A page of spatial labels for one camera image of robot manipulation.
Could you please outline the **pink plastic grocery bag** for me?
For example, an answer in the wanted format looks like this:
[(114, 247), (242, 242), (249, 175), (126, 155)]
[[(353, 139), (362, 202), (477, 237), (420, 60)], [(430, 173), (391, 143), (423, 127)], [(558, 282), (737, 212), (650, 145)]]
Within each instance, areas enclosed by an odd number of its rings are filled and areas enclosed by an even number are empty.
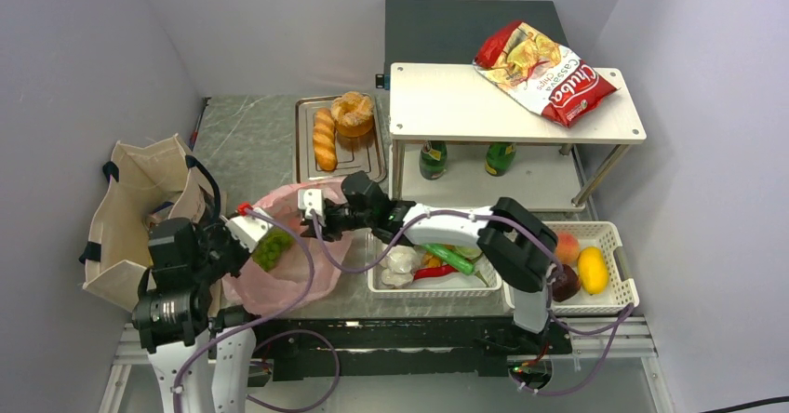
[[(298, 210), (298, 190), (321, 189), (323, 196), (335, 203), (343, 203), (341, 179), (317, 180), (279, 187), (253, 204), (267, 215), (284, 223), (291, 231), (301, 233), (301, 213)], [(335, 268), (313, 238), (304, 240), (314, 259), (314, 279), (310, 290), (297, 305), (327, 296), (336, 287), (341, 271)], [(252, 259), (241, 270), (239, 277), (230, 275), (221, 280), (223, 295), (232, 305), (241, 304), (256, 315), (265, 316), (290, 305), (304, 290), (309, 278), (308, 260), (300, 246), (294, 244), (279, 259), (277, 266), (265, 272)]]

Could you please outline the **clear dumplings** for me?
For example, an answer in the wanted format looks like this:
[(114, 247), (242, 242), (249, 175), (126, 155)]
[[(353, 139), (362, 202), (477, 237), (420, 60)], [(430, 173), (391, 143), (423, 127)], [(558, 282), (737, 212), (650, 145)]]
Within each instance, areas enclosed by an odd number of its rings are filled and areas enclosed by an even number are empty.
[(413, 247), (394, 246), (381, 261), (379, 282), (385, 288), (401, 289), (414, 280), (421, 268), (421, 255)]

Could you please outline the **orange breaded food piece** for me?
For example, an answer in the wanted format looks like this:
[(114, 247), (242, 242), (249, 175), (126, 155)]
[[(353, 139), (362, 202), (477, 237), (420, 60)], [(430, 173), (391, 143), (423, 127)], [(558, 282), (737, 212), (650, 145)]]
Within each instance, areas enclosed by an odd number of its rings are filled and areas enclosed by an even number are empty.
[(358, 138), (374, 126), (374, 103), (369, 95), (351, 91), (332, 101), (330, 113), (336, 130), (346, 138)]

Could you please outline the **dark red apple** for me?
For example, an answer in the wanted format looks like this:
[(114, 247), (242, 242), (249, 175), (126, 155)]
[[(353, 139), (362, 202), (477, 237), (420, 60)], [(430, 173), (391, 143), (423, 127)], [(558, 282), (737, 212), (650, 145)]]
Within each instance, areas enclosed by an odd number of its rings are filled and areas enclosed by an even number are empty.
[(563, 302), (574, 297), (582, 288), (579, 276), (567, 264), (562, 265), (561, 274), (551, 284), (552, 300)]

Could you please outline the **green cabbage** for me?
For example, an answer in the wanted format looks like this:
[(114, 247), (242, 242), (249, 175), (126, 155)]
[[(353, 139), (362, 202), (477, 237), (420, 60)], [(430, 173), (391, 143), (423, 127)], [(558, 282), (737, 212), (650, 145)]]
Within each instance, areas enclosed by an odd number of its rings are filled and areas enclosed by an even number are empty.
[(452, 251), (469, 262), (476, 262), (483, 255), (480, 249), (468, 246), (454, 246)]

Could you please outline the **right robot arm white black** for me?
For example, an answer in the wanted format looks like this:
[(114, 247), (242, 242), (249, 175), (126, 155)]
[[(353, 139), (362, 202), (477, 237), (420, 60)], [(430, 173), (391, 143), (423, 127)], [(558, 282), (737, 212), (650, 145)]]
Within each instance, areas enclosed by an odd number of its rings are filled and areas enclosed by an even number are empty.
[(388, 247), (451, 245), (482, 252), (513, 292), (513, 340), (534, 353), (549, 338), (550, 275), (561, 268), (557, 234), (510, 197), (473, 209), (430, 207), (392, 199), (363, 172), (341, 181), (344, 202), (337, 204), (317, 189), (298, 192), (303, 236), (341, 239), (368, 229)]

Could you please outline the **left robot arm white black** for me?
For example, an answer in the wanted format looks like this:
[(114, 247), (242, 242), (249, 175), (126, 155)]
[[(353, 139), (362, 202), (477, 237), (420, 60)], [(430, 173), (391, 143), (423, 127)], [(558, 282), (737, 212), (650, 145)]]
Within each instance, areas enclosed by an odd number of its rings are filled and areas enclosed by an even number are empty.
[(241, 307), (210, 313), (211, 288), (249, 256), (223, 221), (172, 218), (155, 226), (152, 265), (138, 285), (132, 324), (166, 412), (243, 412), (251, 357), (267, 331)]

